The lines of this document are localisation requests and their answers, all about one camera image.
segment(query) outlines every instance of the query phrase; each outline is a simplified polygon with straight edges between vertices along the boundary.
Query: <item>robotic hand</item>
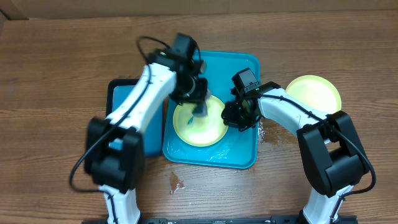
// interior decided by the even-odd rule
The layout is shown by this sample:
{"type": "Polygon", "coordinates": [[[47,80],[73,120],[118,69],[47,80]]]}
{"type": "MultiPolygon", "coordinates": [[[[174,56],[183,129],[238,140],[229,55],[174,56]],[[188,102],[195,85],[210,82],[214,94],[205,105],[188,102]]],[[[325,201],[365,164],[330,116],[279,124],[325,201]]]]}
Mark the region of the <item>robotic hand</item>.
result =
{"type": "MultiPolygon", "coordinates": [[[[193,59],[197,43],[189,36],[178,34],[173,45],[153,39],[166,46],[148,57],[139,44],[146,66],[136,87],[124,103],[106,119],[93,118],[87,130],[86,153],[72,169],[70,186],[78,192],[102,192],[109,212],[103,223],[136,224],[140,211],[135,188],[144,173],[144,133],[155,110],[169,96],[179,104],[196,103],[199,114],[203,106],[207,80],[199,78],[205,63],[193,59]],[[109,147],[115,139],[123,140],[121,150],[109,147]],[[92,176],[99,190],[82,190],[73,185],[73,174],[85,161],[85,172],[92,176]]],[[[350,117],[342,112],[326,114],[290,97],[276,83],[261,85],[250,69],[233,77],[234,101],[225,104],[221,114],[224,124],[244,131],[255,127],[261,117],[272,119],[298,138],[304,171],[313,189],[297,223],[337,223],[337,211],[342,199],[373,188],[376,181],[350,117]],[[325,144],[340,142],[340,147],[328,152],[325,144]],[[371,171],[373,182],[368,189],[352,191],[361,177],[371,171]]]]}

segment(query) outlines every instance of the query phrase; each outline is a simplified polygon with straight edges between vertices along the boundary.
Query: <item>yellow plate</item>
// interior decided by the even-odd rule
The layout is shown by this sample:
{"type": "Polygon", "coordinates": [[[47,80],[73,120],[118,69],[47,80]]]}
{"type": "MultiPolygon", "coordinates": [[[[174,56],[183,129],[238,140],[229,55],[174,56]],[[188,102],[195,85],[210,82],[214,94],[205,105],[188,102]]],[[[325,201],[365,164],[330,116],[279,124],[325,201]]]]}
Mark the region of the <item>yellow plate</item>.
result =
{"type": "Polygon", "coordinates": [[[224,125],[221,112],[225,105],[215,96],[206,100],[208,116],[192,116],[195,104],[177,105],[173,115],[173,126],[181,140],[192,146],[204,147],[218,142],[225,135],[228,126],[224,125]]]}
{"type": "Polygon", "coordinates": [[[341,98],[336,87],[316,75],[296,78],[287,86],[286,93],[320,111],[335,113],[341,110],[341,98]]]}

